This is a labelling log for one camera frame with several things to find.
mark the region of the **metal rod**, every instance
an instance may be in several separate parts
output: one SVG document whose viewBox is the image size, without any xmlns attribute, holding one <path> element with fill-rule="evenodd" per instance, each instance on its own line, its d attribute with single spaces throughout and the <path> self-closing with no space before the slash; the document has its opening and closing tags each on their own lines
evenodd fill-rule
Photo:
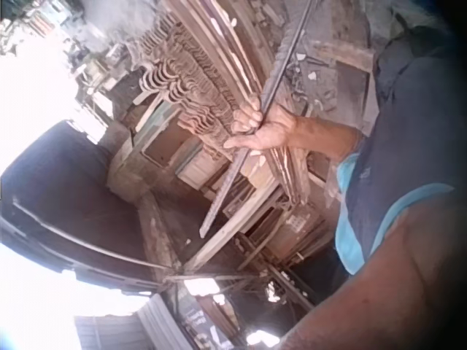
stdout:
<svg viewBox="0 0 467 350">
<path fill-rule="evenodd" d="M 139 260 L 139 259 L 134 259 L 132 257 L 127 257 L 127 256 L 122 255 L 122 254 L 111 252 L 111 251 L 109 251 L 107 249 L 104 249 L 104 248 L 101 248 L 99 246 L 95 246 L 95 245 L 93 245 L 91 243 L 88 243 L 86 241 L 82 241 L 81 239 L 76 238 L 76 237 L 74 237 L 74 236 L 60 230 L 59 228 L 56 228 L 55 226 L 43 221 L 37 215 L 35 215 L 31 211 L 29 211 L 28 209 L 23 207 L 21 204 L 19 204 L 16 199 L 13 200 L 13 206 L 20 209 L 23 213 L 29 215 L 32 219 L 34 219 L 43 228 L 47 228 L 50 232 L 53 232 L 56 235 L 58 235 L 58 236 L 60 236 L 62 238 L 65 238 L 66 240 L 71 241 L 71 242 L 73 242 L 75 244 L 78 244 L 80 246 L 83 246 L 85 248 L 93 250 L 95 252 L 107 255 L 108 257 L 114 257 L 115 259 L 126 261 L 128 263 L 133 263 L 133 264 L 143 265 L 143 266 L 149 266 L 150 268 L 157 268 L 159 270 L 164 270 L 164 271 L 172 271 L 173 270 L 169 266 L 152 264 L 151 262 L 147 262 L 147 261 L 143 261 L 143 260 Z"/>
<path fill-rule="evenodd" d="M 259 246 L 256 247 L 256 249 L 248 255 L 247 259 L 245 259 L 244 262 L 237 268 L 237 271 L 243 270 L 260 252 L 263 250 L 263 248 L 269 243 L 279 232 L 279 229 L 282 227 L 282 225 L 288 220 L 290 215 L 292 214 L 293 210 L 295 207 L 293 207 L 291 210 L 286 211 L 282 213 L 280 216 L 279 220 L 276 222 L 276 225 L 272 229 L 272 231 L 268 234 L 268 236 L 260 243 Z"/>
<path fill-rule="evenodd" d="M 189 279 L 215 279 L 216 281 L 230 281 L 235 279 L 257 279 L 259 275 L 214 275 L 214 274 L 200 274 L 200 275 L 178 275 L 166 276 L 164 281 L 186 281 Z"/>
<path fill-rule="evenodd" d="M 306 310 L 311 311 L 314 308 L 314 305 L 306 299 L 298 289 L 293 286 L 288 279 L 286 279 L 273 265 L 268 264 L 268 269 L 271 271 L 272 275 L 275 277 L 277 282 L 281 284 L 295 299 L 300 303 Z"/>
<path fill-rule="evenodd" d="M 293 51 L 297 45 L 298 39 L 300 38 L 301 31 L 305 26 L 306 20 L 309 17 L 312 5 L 316 5 L 317 0 L 308 0 L 308 3 L 304 9 L 304 13 L 301 16 L 298 24 L 291 23 L 289 29 L 287 30 L 284 39 L 282 40 L 281 47 L 279 48 L 279 53 L 277 54 L 276 63 L 274 69 L 271 72 L 270 78 L 266 81 L 266 84 L 263 89 L 263 94 L 261 95 L 261 111 L 263 115 L 267 115 L 269 108 L 272 105 L 274 97 L 276 95 L 277 89 L 279 88 L 282 76 L 285 73 L 287 64 L 290 60 L 290 57 L 293 54 Z M 257 129 L 252 130 L 249 134 L 253 134 Z M 240 172 L 240 169 L 243 166 L 243 163 L 247 159 L 250 153 L 249 149 L 242 148 L 240 149 L 235 156 L 235 160 L 232 163 L 231 167 L 228 169 L 227 176 L 225 178 L 222 187 L 218 191 L 214 202 L 209 209 L 206 218 L 204 219 L 203 225 L 199 230 L 199 234 L 202 238 L 206 237 L 209 229 L 212 226 L 219 210 L 225 200 L 225 197 L 228 194 L 228 191 L 232 187 L 232 184 L 235 181 L 237 174 Z"/>
</svg>

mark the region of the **man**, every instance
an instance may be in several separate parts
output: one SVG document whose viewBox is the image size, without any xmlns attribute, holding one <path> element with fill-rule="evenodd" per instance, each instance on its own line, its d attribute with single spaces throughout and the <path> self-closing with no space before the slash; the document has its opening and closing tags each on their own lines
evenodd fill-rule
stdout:
<svg viewBox="0 0 467 350">
<path fill-rule="evenodd" d="M 375 66 L 380 114 L 367 139 L 276 104 L 255 135 L 225 143 L 288 145 L 340 162 L 336 250 L 354 276 L 281 349 L 431 349 L 453 330 L 467 285 L 467 79 L 458 57 L 452 38 L 429 28 L 389 43 Z M 233 131 L 258 126 L 259 109 L 255 97 L 242 104 Z"/>
</svg>

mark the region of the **hand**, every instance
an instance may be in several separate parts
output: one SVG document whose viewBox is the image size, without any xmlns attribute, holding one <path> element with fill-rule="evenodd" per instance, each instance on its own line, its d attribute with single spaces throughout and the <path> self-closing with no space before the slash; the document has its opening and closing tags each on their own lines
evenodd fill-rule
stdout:
<svg viewBox="0 0 467 350">
<path fill-rule="evenodd" d="M 246 133 L 252 128 L 257 128 L 263 120 L 259 97 L 250 96 L 240 105 L 240 109 L 233 113 L 233 118 L 235 119 L 232 124 L 233 133 Z M 296 117 L 292 113 L 279 104 L 273 103 L 263 126 L 255 134 L 233 136 L 224 143 L 224 147 L 263 150 L 285 146 L 296 129 L 296 124 Z"/>
</svg>

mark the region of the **smoke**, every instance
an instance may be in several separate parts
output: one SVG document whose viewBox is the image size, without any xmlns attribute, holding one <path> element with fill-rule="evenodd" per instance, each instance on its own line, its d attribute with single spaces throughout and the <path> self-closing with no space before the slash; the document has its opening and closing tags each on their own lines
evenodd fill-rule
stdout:
<svg viewBox="0 0 467 350">
<path fill-rule="evenodd" d="M 81 0 L 86 22 L 111 42 L 141 36 L 157 23 L 165 9 L 161 0 Z"/>
</svg>

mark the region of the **wooden beam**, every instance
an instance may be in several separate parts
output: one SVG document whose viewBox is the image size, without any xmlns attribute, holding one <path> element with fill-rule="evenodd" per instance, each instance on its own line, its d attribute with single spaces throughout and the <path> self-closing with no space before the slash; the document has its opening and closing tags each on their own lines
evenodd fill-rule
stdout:
<svg viewBox="0 0 467 350">
<path fill-rule="evenodd" d="M 358 47 L 349 42 L 335 40 L 321 42 L 312 40 L 314 56 L 319 59 L 332 59 L 371 73 L 373 71 L 374 50 Z"/>
<path fill-rule="evenodd" d="M 232 218 L 185 264 L 185 271 L 196 271 L 214 257 L 243 228 L 278 185 L 279 182 L 271 175 L 264 186 L 258 188 Z"/>
</svg>

